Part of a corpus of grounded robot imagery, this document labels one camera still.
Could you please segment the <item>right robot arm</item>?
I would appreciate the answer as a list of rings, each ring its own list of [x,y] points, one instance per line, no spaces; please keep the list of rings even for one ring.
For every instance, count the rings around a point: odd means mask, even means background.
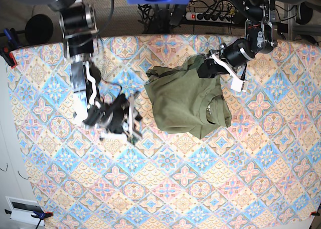
[[[59,12],[64,57],[71,64],[70,81],[74,95],[74,124],[101,130],[99,139],[115,137],[135,144],[141,139],[135,122],[142,117],[135,109],[138,92],[126,97],[120,92],[108,104],[100,97],[101,73],[92,61],[94,39],[100,34],[92,5],[83,0],[17,0],[31,5],[48,5]]]

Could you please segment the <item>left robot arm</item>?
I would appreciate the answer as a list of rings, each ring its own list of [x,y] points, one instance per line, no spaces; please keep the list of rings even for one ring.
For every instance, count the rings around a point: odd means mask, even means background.
[[[277,46],[273,38],[276,23],[276,1],[297,5],[306,0],[230,0],[236,10],[246,19],[245,37],[237,39],[227,46],[222,43],[217,50],[210,50],[204,56],[204,62],[197,69],[199,78],[215,78],[229,74],[232,77],[231,88],[240,92],[247,85],[245,73],[237,76],[236,70],[245,69],[247,63],[258,53],[270,53]]]

